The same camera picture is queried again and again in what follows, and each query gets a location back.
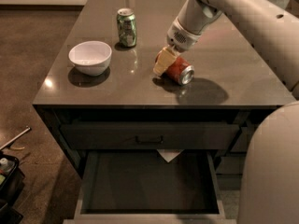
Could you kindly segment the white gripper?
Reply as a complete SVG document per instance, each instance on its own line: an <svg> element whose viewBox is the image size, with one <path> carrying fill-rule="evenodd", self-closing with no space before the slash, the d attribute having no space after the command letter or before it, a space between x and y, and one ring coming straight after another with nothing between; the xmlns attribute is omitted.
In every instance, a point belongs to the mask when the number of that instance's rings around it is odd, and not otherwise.
<svg viewBox="0 0 299 224"><path fill-rule="evenodd" d="M181 21L175 18L167 31L167 44L158 53L153 72L160 77L180 55L189 50L201 36L201 24L197 21Z"/></svg>

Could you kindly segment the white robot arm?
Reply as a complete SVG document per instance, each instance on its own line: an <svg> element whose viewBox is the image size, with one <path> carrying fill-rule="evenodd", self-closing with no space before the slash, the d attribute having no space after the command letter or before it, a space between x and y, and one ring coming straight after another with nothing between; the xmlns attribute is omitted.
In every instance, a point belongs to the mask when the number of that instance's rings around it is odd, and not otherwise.
<svg viewBox="0 0 299 224"><path fill-rule="evenodd" d="M299 95L299 20L268 0L187 0L157 55L159 76L221 14L293 97ZM299 224L299 102L268 115L251 137L236 224Z"/></svg>

